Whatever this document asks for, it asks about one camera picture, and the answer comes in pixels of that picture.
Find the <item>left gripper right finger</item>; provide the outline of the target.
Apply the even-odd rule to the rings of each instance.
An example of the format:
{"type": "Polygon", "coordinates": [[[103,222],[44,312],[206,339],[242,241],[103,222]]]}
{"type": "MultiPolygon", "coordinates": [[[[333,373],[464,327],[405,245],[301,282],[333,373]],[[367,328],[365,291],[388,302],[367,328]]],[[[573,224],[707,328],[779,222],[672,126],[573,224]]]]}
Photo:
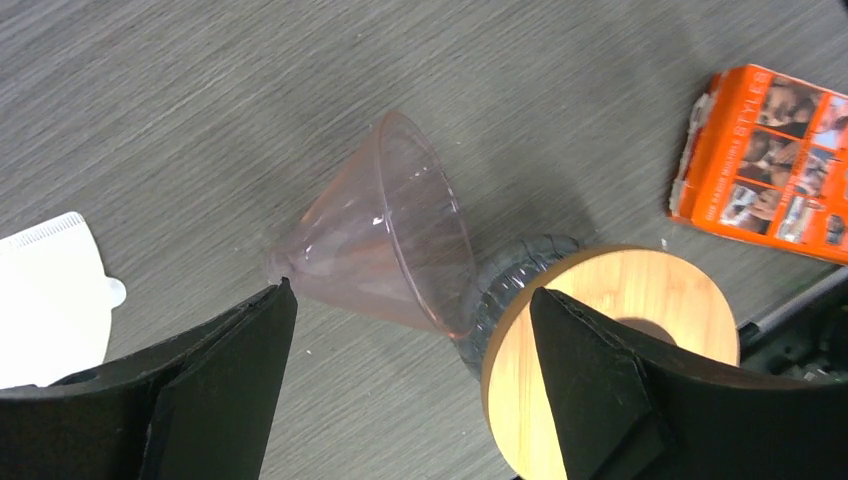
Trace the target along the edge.
{"type": "Polygon", "coordinates": [[[531,323],[571,479],[843,479],[847,387],[691,353],[545,288],[531,323]]]}

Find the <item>pink transparent plastic dripper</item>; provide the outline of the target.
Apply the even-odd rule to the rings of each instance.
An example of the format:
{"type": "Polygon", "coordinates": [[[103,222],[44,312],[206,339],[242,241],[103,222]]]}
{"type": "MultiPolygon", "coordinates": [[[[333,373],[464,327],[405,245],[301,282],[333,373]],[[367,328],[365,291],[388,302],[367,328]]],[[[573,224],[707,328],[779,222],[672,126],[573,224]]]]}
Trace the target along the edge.
{"type": "Polygon", "coordinates": [[[298,295],[452,339],[473,328],[467,227],[439,157],[388,112],[267,257],[298,295]]]}

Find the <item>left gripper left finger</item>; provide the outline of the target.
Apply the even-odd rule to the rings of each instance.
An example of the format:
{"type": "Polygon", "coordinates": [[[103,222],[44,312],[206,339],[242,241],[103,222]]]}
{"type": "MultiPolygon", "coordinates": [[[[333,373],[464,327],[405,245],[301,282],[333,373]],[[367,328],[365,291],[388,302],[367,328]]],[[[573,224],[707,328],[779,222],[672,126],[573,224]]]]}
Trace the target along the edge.
{"type": "Polygon", "coordinates": [[[133,354],[1,393],[5,479],[255,479],[298,303],[288,280],[133,354]]]}

